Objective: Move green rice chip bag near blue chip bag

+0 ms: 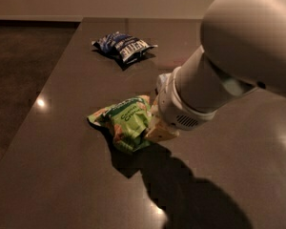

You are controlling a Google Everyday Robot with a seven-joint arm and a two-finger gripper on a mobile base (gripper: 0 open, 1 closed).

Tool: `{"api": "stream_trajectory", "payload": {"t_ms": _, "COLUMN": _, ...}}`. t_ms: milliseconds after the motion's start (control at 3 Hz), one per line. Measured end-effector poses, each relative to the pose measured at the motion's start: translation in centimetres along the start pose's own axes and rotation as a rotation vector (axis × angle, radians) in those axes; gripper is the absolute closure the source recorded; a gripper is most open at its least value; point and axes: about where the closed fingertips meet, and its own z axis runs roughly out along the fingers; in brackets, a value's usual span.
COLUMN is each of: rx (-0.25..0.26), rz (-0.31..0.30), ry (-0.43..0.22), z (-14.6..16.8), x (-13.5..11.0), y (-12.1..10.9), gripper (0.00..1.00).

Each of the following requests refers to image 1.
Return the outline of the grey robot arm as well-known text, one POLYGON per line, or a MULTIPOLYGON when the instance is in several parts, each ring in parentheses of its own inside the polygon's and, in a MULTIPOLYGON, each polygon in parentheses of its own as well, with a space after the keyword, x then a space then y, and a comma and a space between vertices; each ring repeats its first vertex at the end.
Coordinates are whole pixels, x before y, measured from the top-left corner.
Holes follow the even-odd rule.
POLYGON ((158 77, 145 138, 175 138, 257 88, 286 97, 286 0, 214 0, 198 49, 158 77))

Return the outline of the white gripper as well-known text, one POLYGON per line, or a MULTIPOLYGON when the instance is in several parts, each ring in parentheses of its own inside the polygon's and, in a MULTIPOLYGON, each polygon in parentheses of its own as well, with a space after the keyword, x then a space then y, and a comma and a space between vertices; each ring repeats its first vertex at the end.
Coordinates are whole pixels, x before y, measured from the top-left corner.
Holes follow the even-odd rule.
POLYGON ((191 131, 194 128, 212 120, 215 111, 201 113, 186 104, 175 86, 176 74, 180 67, 175 68, 162 89, 149 114, 151 120, 145 131, 144 138, 150 142, 160 142, 179 137, 179 130, 191 131))

